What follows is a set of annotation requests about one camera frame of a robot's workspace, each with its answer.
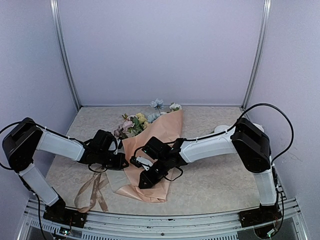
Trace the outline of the dried mauve flower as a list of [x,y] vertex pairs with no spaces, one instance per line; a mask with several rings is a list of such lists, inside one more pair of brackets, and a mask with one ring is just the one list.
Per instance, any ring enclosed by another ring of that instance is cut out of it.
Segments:
[[122,128],[122,127],[118,127],[117,129],[115,129],[115,130],[113,131],[113,135],[114,135],[116,138],[120,139],[120,140],[123,140],[123,139],[127,139],[127,138],[128,138],[128,135],[126,134],[124,128]]

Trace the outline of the pink rose stem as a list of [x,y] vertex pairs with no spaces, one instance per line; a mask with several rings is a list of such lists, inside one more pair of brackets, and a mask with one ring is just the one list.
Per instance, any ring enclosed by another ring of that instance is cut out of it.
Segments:
[[135,134],[137,135],[140,131],[140,122],[136,115],[123,114],[122,118],[124,123],[122,125],[122,131],[125,134]]

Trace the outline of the yellow rose bunch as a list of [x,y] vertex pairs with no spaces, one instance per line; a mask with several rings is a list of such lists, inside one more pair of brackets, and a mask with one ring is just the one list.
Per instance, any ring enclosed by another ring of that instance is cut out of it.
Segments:
[[135,116],[138,120],[139,128],[142,130],[145,130],[150,124],[150,122],[148,121],[146,116],[144,114],[142,114],[141,112],[137,113]]

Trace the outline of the white pink flower stem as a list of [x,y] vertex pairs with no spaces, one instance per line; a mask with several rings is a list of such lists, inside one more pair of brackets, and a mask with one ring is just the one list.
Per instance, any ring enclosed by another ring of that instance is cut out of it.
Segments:
[[169,105],[169,109],[171,112],[175,112],[175,111],[182,110],[183,108],[180,104],[175,103],[175,102],[171,102]]

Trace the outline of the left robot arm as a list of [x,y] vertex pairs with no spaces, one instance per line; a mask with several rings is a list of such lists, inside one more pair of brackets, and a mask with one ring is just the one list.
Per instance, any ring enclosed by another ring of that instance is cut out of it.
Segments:
[[2,140],[2,149],[7,159],[8,171],[15,172],[26,187],[45,204],[45,211],[63,223],[70,218],[66,203],[46,181],[34,163],[34,155],[43,152],[86,165],[106,170],[123,170],[129,166],[125,154],[120,150],[122,142],[109,131],[99,129],[93,138],[81,141],[55,132],[26,117],[3,129],[8,131]]

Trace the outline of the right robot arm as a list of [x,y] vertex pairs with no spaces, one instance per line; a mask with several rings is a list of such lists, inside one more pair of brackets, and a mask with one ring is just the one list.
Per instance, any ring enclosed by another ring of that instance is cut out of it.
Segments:
[[140,189],[152,188],[165,179],[171,169],[205,158],[238,154],[257,185],[260,207],[255,212],[256,218],[266,222],[279,210],[270,139],[261,126],[244,117],[231,127],[220,125],[215,133],[203,137],[162,142],[153,136],[139,149],[154,160],[150,162],[136,154],[130,158],[131,164],[144,168],[139,176]]

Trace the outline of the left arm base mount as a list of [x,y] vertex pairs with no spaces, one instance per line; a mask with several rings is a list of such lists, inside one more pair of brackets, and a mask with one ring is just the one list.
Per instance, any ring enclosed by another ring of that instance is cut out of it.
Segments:
[[86,223],[87,213],[67,208],[65,201],[59,198],[51,206],[45,205],[43,218],[55,223],[83,229]]

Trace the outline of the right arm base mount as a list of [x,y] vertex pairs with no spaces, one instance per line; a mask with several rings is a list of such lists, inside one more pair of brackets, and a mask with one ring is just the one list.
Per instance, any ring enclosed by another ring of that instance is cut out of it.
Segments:
[[270,206],[259,205],[257,208],[239,212],[240,224],[243,228],[260,225],[282,218],[278,203]]

